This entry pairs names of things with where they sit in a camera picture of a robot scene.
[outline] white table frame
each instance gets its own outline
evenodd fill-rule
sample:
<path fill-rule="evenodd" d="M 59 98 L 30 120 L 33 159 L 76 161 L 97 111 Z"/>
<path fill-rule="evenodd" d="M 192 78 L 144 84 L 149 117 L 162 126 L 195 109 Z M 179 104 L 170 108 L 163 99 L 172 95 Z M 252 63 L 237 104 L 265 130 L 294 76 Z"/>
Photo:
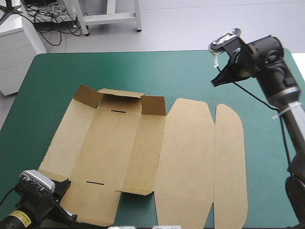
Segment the white table frame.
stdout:
<path fill-rule="evenodd" d="M 116 0 L 107 0 L 107 14 L 86 16 L 82 10 L 79 0 L 70 0 L 75 8 L 77 19 L 81 25 L 83 34 L 88 35 L 88 25 L 111 24 L 120 22 L 135 21 L 137 23 L 137 31 L 142 31 L 139 0 L 134 0 L 135 12 L 132 13 L 115 13 Z"/>

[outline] green table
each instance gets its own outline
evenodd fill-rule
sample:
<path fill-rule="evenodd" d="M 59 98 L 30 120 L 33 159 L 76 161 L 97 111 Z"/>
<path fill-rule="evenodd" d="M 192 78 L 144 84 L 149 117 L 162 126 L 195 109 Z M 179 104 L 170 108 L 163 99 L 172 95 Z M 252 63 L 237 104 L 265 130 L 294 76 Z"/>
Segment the green table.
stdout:
<path fill-rule="evenodd" d="M 302 90 L 305 83 L 289 51 L 285 60 Z M 221 66 L 227 56 L 220 58 Z M 7 120 L 0 131 L 0 197 L 17 182 L 20 172 L 37 169 L 67 106 L 81 83 L 164 95 L 167 111 L 177 98 L 202 100 L 215 118 L 216 106 L 233 108 L 244 124 L 249 211 L 245 227 L 286 227 L 297 223 L 285 194 L 288 176 L 285 150 L 275 114 L 233 84 L 214 88 L 217 75 L 208 51 L 41 54 L 35 57 Z M 260 98 L 255 79 L 241 82 Z M 0 207 L 3 218 L 18 201 L 12 194 Z M 122 194 L 116 225 L 157 224 L 153 194 Z M 213 210 L 206 227 L 213 227 Z"/>

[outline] white plastic clip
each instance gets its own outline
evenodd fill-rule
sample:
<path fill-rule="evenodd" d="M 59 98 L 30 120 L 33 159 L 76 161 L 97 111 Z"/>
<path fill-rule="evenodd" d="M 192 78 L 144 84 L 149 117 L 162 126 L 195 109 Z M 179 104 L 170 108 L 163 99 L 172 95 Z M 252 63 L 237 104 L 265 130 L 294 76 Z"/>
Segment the white plastic clip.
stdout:
<path fill-rule="evenodd" d="M 295 102 L 293 105 L 290 105 L 289 107 L 287 107 L 286 109 L 282 110 L 280 113 L 274 115 L 272 117 L 272 119 L 276 119 L 279 118 L 282 114 L 284 114 L 287 111 L 290 111 L 292 108 L 297 107 L 297 106 L 301 106 L 302 104 L 300 102 Z"/>
<path fill-rule="evenodd" d="M 218 67 L 218 53 L 215 54 L 215 59 L 214 59 L 214 68 Z"/>

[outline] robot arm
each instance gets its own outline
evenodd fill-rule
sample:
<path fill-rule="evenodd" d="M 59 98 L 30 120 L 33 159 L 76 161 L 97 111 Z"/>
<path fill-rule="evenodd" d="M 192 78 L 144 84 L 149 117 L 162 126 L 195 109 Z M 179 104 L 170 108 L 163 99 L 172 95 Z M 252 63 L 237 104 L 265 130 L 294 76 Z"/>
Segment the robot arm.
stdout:
<path fill-rule="evenodd" d="M 223 52 L 230 56 L 211 82 L 216 87 L 256 78 L 268 103 L 278 109 L 296 150 L 292 162 L 288 160 L 291 176 L 286 180 L 286 193 L 300 225 L 305 224 L 305 111 L 299 103 L 301 90 L 283 59 L 284 50 L 277 38 L 267 36 L 246 44 L 240 34 L 240 29 L 232 29 L 208 46 L 216 57 Z"/>

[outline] cardboard panel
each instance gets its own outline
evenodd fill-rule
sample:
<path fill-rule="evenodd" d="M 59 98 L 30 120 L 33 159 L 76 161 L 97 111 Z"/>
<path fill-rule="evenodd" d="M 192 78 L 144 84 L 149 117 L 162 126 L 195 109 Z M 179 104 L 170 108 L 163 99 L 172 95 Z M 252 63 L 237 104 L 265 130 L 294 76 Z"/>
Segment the cardboard panel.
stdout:
<path fill-rule="evenodd" d="M 96 109 L 71 100 L 39 169 L 69 177 Z"/>
<path fill-rule="evenodd" d="M 140 99 L 141 96 L 145 95 L 144 93 L 140 93 L 140 92 L 128 92 L 128 91 L 120 91 L 120 90 L 113 90 L 113 89 L 107 89 L 107 88 L 103 88 L 103 89 L 99 90 L 98 92 L 103 93 L 103 94 L 112 94 L 112 95 L 117 95 L 117 96 L 133 97 L 133 98 L 138 98 L 138 99 Z"/>
<path fill-rule="evenodd" d="M 122 187 L 140 115 L 98 110 L 71 178 Z"/>
<path fill-rule="evenodd" d="M 203 228 L 206 218 L 196 216 L 191 227 L 189 223 L 192 209 L 202 204 L 204 215 L 213 202 L 214 138 L 214 122 L 207 104 L 176 100 L 166 118 L 155 181 L 159 224 L 170 224 L 167 219 L 175 219 L 175 224 L 185 225 L 185 229 Z M 167 210 L 179 204 L 179 211 Z"/>
<path fill-rule="evenodd" d="M 112 110 L 115 112 L 141 113 L 142 107 L 140 99 L 132 97 L 122 97 L 111 94 L 104 94 L 98 109 Z"/>
<path fill-rule="evenodd" d="M 247 210 L 235 206 L 214 204 L 216 229 L 242 229 L 247 218 Z"/>
<path fill-rule="evenodd" d="M 73 98 L 83 104 L 96 108 L 101 100 L 101 97 L 101 93 L 82 84 L 77 89 Z"/>
<path fill-rule="evenodd" d="M 142 114 L 166 115 L 163 96 L 141 96 Z"/>
<path fill-rule="evenodd" d="M 116 192 L 114 187 L 73 180 L 61 205 L 77 214 L 78 222 L 108 226 L 114 222 L 120 196 L 121 193 Z"/>
<path fill-rule="evenodd" d="M 235 111 L 220 104 L 215 129 L 215 228 L 242 228 L 248 210 L 243 125 Z"/>
<path fill-rule="evenodd" d="M 180 225 L 183 229 L 202 229 L 212 205 L 210 201 L 161 192 L 155 193 L 155 202 L 159 225 Z"/>
<path fill-rule="evenodd" d="M 147 195 L 153 191 L 165 118 L 161 115 L 141 116 L 123 188 L 134 189 L 135 193 L 146 190 L 149 191 L 145 192 Z"/>

